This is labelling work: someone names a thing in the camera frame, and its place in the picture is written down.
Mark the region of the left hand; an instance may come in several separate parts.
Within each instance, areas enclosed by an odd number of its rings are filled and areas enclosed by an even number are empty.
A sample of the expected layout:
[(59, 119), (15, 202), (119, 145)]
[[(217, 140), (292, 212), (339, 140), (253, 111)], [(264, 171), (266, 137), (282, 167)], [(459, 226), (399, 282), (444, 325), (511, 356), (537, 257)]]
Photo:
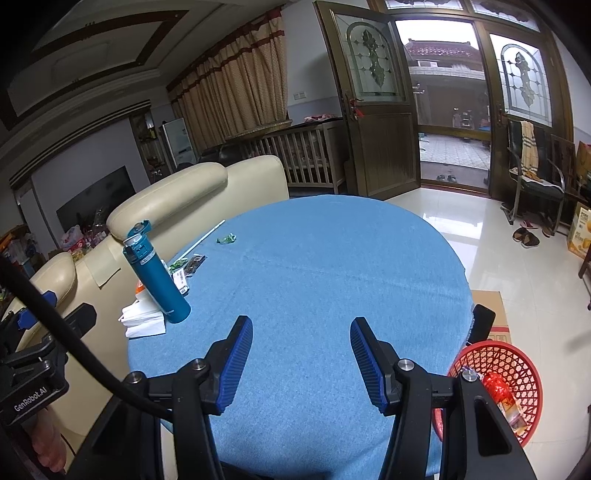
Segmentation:
[(39, 410), (24, 423), (39, 463), (54, 473), (64, 473), (66, 446), (47, 409)]

